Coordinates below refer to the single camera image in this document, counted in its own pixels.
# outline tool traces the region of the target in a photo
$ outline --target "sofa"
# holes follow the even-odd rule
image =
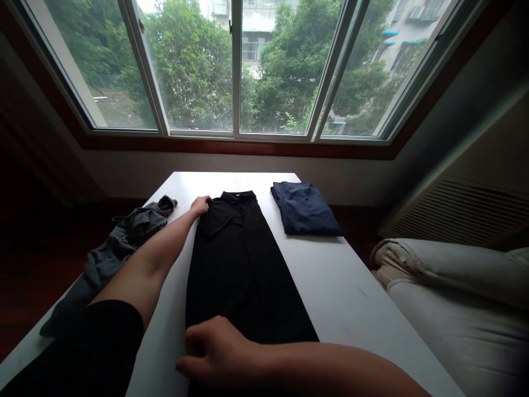
[[[529,395],[529,248],[386,239],[370,262],[467,397]]]

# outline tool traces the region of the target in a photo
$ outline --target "window pane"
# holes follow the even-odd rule
[[[243,0],[242,132],[306,134],[343,0]]]
[[[169,127],[232,130],[228,0],[137,0]]]
[[[371,0],[323,134],[378,135],[449,5],[450,0]]]
[[[156,129],[115,0],[28,4],[96,127]]]

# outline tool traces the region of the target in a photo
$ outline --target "table surface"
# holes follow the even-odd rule
[[[169,217],[172,222],[197,196],[253,190],[321,342],[377,353],[401,367],[432,396],[463,396],[344,238],[284,234],[270,192],[272,183],[281,181],[299,179],[295,174],[174,172],[148,203],[163,195],[177,199],[178,206]],[[195,231],[196,222],[161,290],[138,351],[128,397],[187,394],[188,380],[174,366],[185,354],[186,286]],[[0,365],[0,389],[50,343],[39,330],[52,309]]]

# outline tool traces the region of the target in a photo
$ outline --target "brown window frame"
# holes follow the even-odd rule
[[[514,0],[489,2],[434,79],[422,100],[396,133],[393,141],[387,146],[88,135],[75,111],[63,96],[51,72],[46,68],[30,40],[26,37],[24,29],[4,2],[0,3],[0,26],[2,33],[22,59],[31,76],[45,93],[79,145],[85,150],[393,160],[513,4]]]

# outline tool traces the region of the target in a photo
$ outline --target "tree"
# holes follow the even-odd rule
[[[117,3],[45,0],[89,86],[119,86],[135,114],[152,119],[143,81]],[[382,45],[393,0],[372,1],[334,100],[333,112],[349,117],[386,90],[382,62],[366,58]],[[272,40],[261,51],[260,78],[242,71],[241,122],[245,130],[302,132],[312,112],[343,0],[299,0],[276,9]],[[197,2],[159,0],[142,15],[164,109],[173,128],[232,128],[231,37],[201,14]]]
[[[100,85],[102,76],[120,72],[118,55],[109,48],[107,35],[109,26],[123,24],[117,2],[45,0],[45,3],[87,84]]]
[[[421,40],[419,44],[405,46],[401,48],[403,55],[397,67],[393,70],[391,77],[386,79],[374,91],[373,97],[358,112],[347,114],[346,126],[342,132],[343,135],[372,135],[386,112],[390,102],[397,93],[398,89],[404,83],[408,72],[412,68],[418,54],[424,48],[426,39]],[[341,102],[336,106],[336,113],[343,115],[340,108]]]
[[[255,102],[259,129],[306,128],[301,119],[308,121],[306,114],[312,110],[342,5],[342,0],[300,0],[296,10],[285,2],[279,5],[272,40],[261,52],[262,78]],[[342,78],[341,95],[334,102],[341,114],[357,112],[387,79],[382,62],[369,67],[363,62],[383,43],[381,32],[392,6],[393,0],[377,0],[368,7]]]

